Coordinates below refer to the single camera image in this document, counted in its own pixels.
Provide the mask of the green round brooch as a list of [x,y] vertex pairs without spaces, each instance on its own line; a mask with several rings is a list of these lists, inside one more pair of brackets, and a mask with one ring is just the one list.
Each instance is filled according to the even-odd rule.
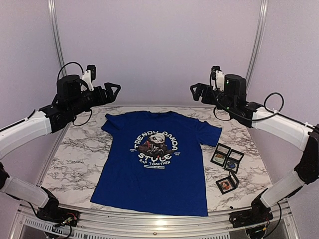
[[222,154],[215,154],[214,160],[217,162],[223,162],[225,160],[225,156]]

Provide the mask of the blue panda print t-shirt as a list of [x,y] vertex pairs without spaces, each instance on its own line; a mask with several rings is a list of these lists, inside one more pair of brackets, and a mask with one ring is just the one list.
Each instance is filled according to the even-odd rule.
[[201,147],[222,128],[175,112],[107,114],[111,148],[91,202],[172,216],[208,215]]

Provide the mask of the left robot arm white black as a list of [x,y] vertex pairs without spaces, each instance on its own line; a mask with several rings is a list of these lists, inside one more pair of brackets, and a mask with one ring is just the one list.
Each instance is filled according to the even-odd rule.
[[[120,85],[113,83],[94,87],[90,71],[82,76],[62,77],[57,80],[57,94],[52,104],[0,130],[1,158],[34,139],[64,129],[92,107],[114,102],[120,89]],[[10,176],[3,166],[0,167],[0,191],[39,207],[53,222],[63,217],[58,200],[48,190]]]

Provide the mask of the blue round brooch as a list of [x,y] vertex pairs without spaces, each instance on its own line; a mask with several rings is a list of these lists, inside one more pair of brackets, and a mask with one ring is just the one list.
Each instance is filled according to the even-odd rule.
[[228,161],[228,162],[227,162],[227,167],[228,167],[229,169],[236,169],[237,164],[234,163],[234,162],[232,162],[232,161]]

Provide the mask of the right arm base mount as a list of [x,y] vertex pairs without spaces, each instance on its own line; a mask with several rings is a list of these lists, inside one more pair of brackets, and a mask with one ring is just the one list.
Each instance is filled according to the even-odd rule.
[[270,208],[252,207],[247,210],[230,213],[229,222],[232,224],[233,228],[240,228],[260,223],[267,223],[273,218]]

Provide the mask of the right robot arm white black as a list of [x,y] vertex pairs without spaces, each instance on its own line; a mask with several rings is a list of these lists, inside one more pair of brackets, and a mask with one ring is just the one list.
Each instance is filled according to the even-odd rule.
[[246,100],[246,80],[234,74],[223,74],[212,71],[209,84],[197,83],[190,86],[195,101],[214,105],[226,111],[231,119],[240,124],[268,132],[294,145],[303,152],[300,162],[293,171],[279,180],[272,187],[261,193],[247,212],[247,219],[252,223],[259,222],[266,209],[280,200],[298,192],[305,184],[319,178],[319,127],[298,122],[269,110],[265,104]]

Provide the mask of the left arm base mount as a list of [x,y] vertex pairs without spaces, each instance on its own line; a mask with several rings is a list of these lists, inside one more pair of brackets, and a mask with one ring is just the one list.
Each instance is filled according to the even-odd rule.
[[43,208],[38,208],[36,216],[43,221],[53,222],[59,226],[69,224],[75,227],[79,220],[78,211],[62,208],[58,201],[49,201]]

